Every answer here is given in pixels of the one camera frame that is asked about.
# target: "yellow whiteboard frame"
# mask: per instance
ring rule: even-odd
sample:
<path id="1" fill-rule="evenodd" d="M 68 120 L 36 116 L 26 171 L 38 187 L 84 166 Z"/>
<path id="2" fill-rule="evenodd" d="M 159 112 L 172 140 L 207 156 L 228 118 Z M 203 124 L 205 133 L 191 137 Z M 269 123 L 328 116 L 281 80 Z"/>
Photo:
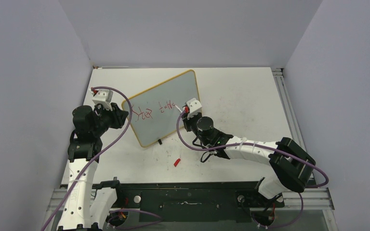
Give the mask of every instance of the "yellow whiteboard frame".
<path id="1" fill-rule="evenodd" d="M 133 95 L 133 96 L 129 97 L 128 99 L 130 100 L 130 99 L 135 98 L 135 97 L 137 97 L 137 96 L 139 96 L 139 95 L 141 95 L 141 94 L 144 94 L 145 92 L 147 92 L 147 91 L 149 91 L 149 90 L 151 90 L 151 89 L 154 89 L 154 88 L 158 87 L 159 85 L 164 84 L 164 83 L 166 83 L 166 82 L 168 82 L 168 81 L 171 81 L 171 80 L 173 80 L 173 79 L 175 79 L 175 78 L 177 78 L 177 77 L 179 77 L 179 76 L 181 76 L 181 75 L 183 75 L 183 74 L 185 74 L 185 73 L 188 73 L 188 72 L 190 72 L 190 71 L 192 71 L 192 72 L 194 73 L 195 83 L 196 83 L 196 86 L 197 86 L 198 98 L 199 98 L 199 101 L 200 101 L 199 88 L 198 88 L 198 82 L 197 82 L 197 74 L 196 74 L 196 73 L 195 73 L 195 71 L 194 71 L 194 70 L 192 70 L 192 69 L 189 69 L 189 70 L 187 70 L 187 71 L 185 71 L 185 72 L 180 73 L 179 75 L 176 75 L 176 76 L 174 76 L 174 77 L 172 77 L 172 78 L 169 78 L 169 79 L 167 79 L 167 80 L 165 80 L 165 81 L 163 81 L 163 82 L 161 82 L 161 83 L 159 83 L 159 84 L 157 84 L 157 85 L 155 85 L 155 86 L 152 86 L 152 87 L 150 87 L 150 88 L 148 88 L 148 89 L 146 89 L 146 90 L 144 90 L 144 91 L 142 91 L 142 92 L 140 92 L 140 93 L 138 93 L 138 94 L 136 94 L 136 95 Z M 126 100 L 123 100 L 123 102 L 121 103 L 121 108 L 122 108 L 124 111 L 127 111 L 127 110 L 124 108 L 124 103 L 125 103 L 125 102 L 126 102 Z M 138 143 L 140 144 L 140 146 L 141 146 L 141 147 L 143 147 L 143 148 L 147 148 L 147 147 L 149 147 L 149 146 L 153 145 L 154 143 L 158 142 L 158 140 L 156 140 L 155 142 L 152 142 L 152 143 L 150 143 L 149 145 L 143 146 L 143 145 L 141 144 L 141 142 L 140 142 L 140 139 L 139 139 L 139 138 L 138 138 L 138 136 L 137 136 L 137 133 L 135 132 L 134 127 L 132 126 L 132 123 L 130 124 L 130 126 L 131 126 L 132 131 L 134 132 L 134 135 L 135 135 L 135 137 L 137 138 Z M 160 138 L 160 139 L 162 140 L 162 139 L 164 139 L 164 138 L 168 137 L 169 135 L 173 134 L 174 132 L 176 132 L 176 130 L 174 130 L 174 131 L 172 131 L 172 132 L 168 133 L 166 136 L 164 136 L 164 137 L 162 137 L 162 138 Z"/>

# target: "round knob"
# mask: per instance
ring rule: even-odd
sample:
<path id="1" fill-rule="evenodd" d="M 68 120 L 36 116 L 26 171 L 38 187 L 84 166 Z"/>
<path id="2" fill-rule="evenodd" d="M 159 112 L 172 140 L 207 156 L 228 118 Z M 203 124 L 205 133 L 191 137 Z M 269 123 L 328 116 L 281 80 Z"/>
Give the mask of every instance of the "round knob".
<path id="1" fill-rule="evenodd" d="M 213 120 L 204 116 L 197 121 L 197 128 L 202 136 L 207 136 L 213 131 Z"/>

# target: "tabletop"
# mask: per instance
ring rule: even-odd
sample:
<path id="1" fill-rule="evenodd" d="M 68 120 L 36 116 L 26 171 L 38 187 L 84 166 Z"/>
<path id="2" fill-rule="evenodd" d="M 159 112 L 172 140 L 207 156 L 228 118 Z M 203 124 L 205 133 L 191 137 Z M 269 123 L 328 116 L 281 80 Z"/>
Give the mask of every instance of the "tabletop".
<path id="1" fill-rule="evenodd" d="M 203 115 L 213 119 L 215 128 L 254 141 L 291 137 L 269 67 L 95 69 L 88 87 L 109 86 L 131 97 L 189 69 L 196 73 Z M 122 101 L 123 97 L 114 93 L 112 102 L 120 106 Z M 88 91 L 84 105 L 94 106 Z M 109 129 L 101 137 L 103 147 L 121 131 Z M 188 143 L 195 137 L 185 129 L 181 129 L 181 134 Z M 162 145 L 142 148 L 129 128 L 119 142 L 100 156 L 93 182 L 113 177 L 122 183 L 257 181 L 273 174 L 269 166 L 241 159 L 212 156 L 201 163 L 201 155 L 202 152 L 186 148 L 176 133 L 163 139 Z M 178 158 L 181 161 L 175 167 Z M 62 184 L 68 184 L 68 166 Z"/>

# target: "whiteboard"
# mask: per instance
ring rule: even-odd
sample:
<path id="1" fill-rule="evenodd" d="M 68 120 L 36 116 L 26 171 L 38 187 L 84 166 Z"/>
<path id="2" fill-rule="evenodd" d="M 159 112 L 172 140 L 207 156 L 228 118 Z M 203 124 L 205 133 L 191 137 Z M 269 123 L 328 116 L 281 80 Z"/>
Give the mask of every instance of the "whiteboard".
<path id="1" fill-rule="evenodd" d="M 192 98 L 199 100 L 194 70 L 187 70 L 130 97 L 131 128 L 141 147 L 148 147 L 175 132 L 180 114 L 175 105 L 182 108 Z M 129 111 L 126 100 L 121 107 Z"/>

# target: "red marker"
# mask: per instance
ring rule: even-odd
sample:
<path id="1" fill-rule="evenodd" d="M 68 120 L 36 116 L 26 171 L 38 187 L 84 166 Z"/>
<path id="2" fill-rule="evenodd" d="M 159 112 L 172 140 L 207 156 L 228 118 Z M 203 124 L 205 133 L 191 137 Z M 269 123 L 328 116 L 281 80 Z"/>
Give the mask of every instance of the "red marker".
<path id="1" fill-rule="evenodd" d="M 178 158 L 173 165 L 176 167 L 180 161 L 181 161 L 181 159 Z"/>

